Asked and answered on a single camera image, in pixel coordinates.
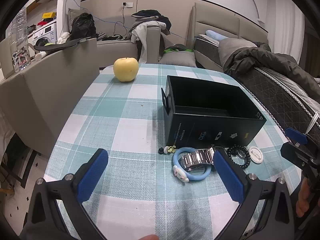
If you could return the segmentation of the right hand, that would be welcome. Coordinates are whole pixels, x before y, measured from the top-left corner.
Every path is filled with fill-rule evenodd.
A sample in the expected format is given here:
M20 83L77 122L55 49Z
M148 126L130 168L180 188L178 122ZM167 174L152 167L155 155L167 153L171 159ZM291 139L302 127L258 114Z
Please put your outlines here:
M309 210L310 186L308 185L309 180L304 178L298 193L298 200L296 202L296 214L298 217L303 217L304 214Z

